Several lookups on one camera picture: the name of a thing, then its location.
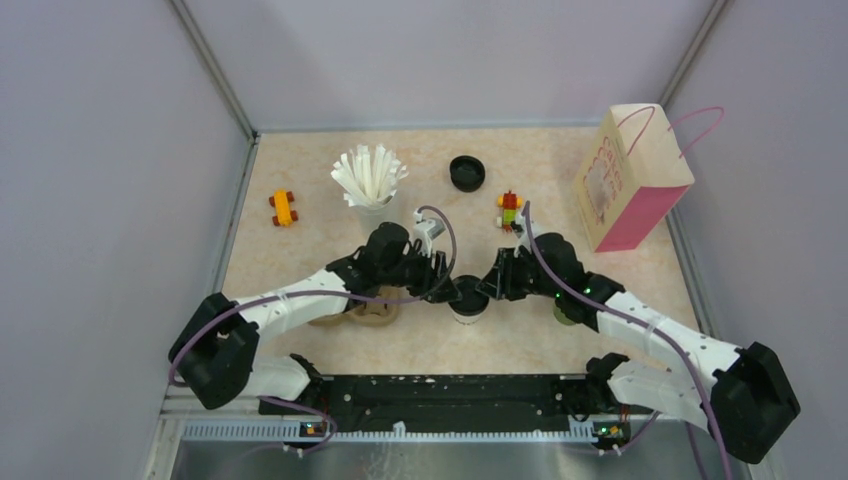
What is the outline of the black coffee cup lid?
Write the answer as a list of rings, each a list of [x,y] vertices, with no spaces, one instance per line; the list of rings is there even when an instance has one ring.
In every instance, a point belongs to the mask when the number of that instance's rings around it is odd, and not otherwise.
[[[485,312],[490,298],[477,290],[480,282],[481,279],[474,275],[462,275],[453,280],[453,285],[460,293],[460,299],[448,303],[452,312]]]

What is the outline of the white paper coffee cup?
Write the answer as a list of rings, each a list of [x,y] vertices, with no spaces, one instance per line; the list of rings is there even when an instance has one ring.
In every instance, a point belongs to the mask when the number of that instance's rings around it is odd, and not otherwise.
[[[480,320],[480,318],[482,316],[482,312],[465,313],[465,312],[453,311],[452,314],[453,314],[454,320],[457,323],[459,323],[460,325],[464,325],[464,326],[474,325],[475,323],[477,323]]]

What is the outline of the beige pink cake bag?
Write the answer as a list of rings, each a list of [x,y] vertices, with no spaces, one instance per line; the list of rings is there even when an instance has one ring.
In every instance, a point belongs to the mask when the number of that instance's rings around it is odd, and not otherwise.
[[[715,113],[712,125],[685,147],[675,127]],[[653,103],[611,106],[580,167],[574,188],[590,248],[595,253],[637,248],[695,183],[685,154],[723,120],[711,106],[670,121]]]

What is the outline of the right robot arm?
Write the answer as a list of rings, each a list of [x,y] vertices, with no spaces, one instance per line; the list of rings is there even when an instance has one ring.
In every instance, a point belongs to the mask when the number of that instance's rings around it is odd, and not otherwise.
[[[586,364],[586,397],[600,412],[645,407],[708,432],[733,458],[760,463],[800,413],[776,353],[712,338],[649,307],[620,283],[587,271],[558,233],[498,250],[476,287],[496,300],[550,297],[572,324],[639,348],[660,368],[609,353]]]

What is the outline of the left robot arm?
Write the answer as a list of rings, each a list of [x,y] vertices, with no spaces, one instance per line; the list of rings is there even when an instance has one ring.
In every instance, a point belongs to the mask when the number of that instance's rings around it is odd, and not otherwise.
[[[365,304],[459,299],[446,255],[433,247],[451,231],[437,218],[421,218],[411,231],[384,222],[365,245],[299,282],[234,300],[221,292],[207,296],[169,350],[170,382],[189,389],[207,410],[240,395],[274,396],[297,413],[314,410],[321,397],[316,374],[294,357],[259,359],[261,344]]]

